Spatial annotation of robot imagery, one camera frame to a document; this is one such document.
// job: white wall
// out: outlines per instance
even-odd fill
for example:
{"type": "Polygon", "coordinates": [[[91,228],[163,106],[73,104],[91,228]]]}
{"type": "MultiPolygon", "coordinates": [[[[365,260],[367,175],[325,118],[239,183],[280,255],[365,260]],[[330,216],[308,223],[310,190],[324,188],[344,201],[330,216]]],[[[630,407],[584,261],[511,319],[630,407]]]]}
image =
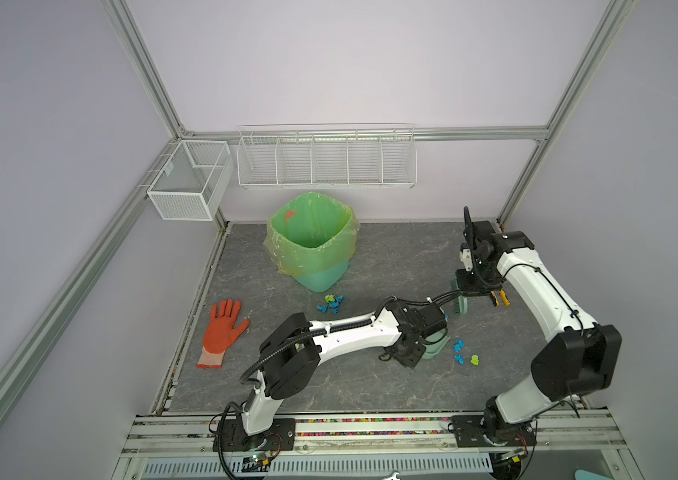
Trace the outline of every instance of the white wall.
{"type": "Polygon", "coordinates": [[[0,430],[0,478],[110,478],[150,413],[214,243],[148,205],[0,430]]]}
{"type": "MultiPolygon", "coordinates": [[[[499,216],[533,140],[420,142],[418,182],[413,188],[316,189],[351,206],[361,220],[460,220],[463,207],[474,216],[499,216]]],[[[228,220],[265,221],[305,190],[245,190],[236,176],[221,209],[228,220]]]]}
{"type": "Polygon", "coordinates": [[[98,2],[0,2],[0,370],[166,141],[98,2]]]}
{"type": "Polygon", "coordinates": [[[678,478],[678,0],[640,2],[510,221],[624,337],[610,389],[643,474],[678,478]]]}
{"type": "Polygon", "coordinates": [[[189,130],[546,124],[608,0],[131,0],[189,130]]]}

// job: trash can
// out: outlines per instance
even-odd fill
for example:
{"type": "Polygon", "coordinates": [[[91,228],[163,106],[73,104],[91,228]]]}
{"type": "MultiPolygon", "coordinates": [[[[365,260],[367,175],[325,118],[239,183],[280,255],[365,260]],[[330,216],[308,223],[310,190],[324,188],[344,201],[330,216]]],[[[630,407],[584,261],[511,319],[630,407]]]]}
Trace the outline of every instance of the trash can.
{"type": "Polygon", "coordinates": [[[293,276],[313,292],[325,292],[347,271],[357,229],[352,208],[307,192],[270,218],[264,245],[277,271],[293,276]]]}

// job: orange glove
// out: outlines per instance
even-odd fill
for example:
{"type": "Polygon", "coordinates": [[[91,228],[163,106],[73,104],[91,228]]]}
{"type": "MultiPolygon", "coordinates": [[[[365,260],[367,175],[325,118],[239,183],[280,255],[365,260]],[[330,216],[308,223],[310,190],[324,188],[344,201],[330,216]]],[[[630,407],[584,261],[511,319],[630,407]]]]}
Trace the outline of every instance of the orange glove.
{"type": "Polygon", "coordinates": [[[198,360],[198,368],[219,368],[225,351],[238,340],[248,328],[248,319],[233,328],[241,311],[240,300],[235,305],[230,300],[222,300],[219,305],[219,316],[216,314],[216,303],[211,306],[211,321],[203,336],[203,351],[198,360]]]}

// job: robotic arm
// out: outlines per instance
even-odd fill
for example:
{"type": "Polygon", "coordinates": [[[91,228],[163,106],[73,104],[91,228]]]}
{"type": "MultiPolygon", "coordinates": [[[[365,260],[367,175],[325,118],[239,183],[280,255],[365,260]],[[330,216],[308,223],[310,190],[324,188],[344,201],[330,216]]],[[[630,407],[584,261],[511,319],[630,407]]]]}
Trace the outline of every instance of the robotic arm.
{"type": "Polygon", "coordinates": [[[304,389],[317,366],[335,356],[382,347],[380,360],[394,358],[413,368],[426,350],[425,339],[447,328],[439,303],[459,295],[490,296],[505,281],[517,289],[548,343],[526,379],[488,400],[478,427],[487,440],[504,442],[562,399],[610,385],[622,341],[618,331],[599,325],[574,302],[525,234],[498,234],[489,222],[473,223],[466,207],[464,216],[457,292],[427,302],[390,297],[375,312],[334,322],[309,322],[296,313],[261,344],[260,360],[241,377],[255,385],[238,414],[247,436],[267,431],[283,399],[304,389]]]}

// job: white mesh basket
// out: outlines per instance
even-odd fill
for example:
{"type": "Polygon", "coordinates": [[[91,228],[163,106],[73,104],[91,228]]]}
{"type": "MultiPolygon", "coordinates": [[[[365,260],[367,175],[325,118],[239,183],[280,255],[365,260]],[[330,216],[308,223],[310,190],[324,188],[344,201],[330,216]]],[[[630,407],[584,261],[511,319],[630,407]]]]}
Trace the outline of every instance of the white mesh basket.
{"type": "Polygon", "coordinates": [[[413,187],[413,129],[244,135],[238,181],[245,188],[413,187]]]}
{"type": "Polygon", "coordinates": [[[147,194],[166,220],[214,220],[233,168],[227,142],[181,140],[147,194]]]}

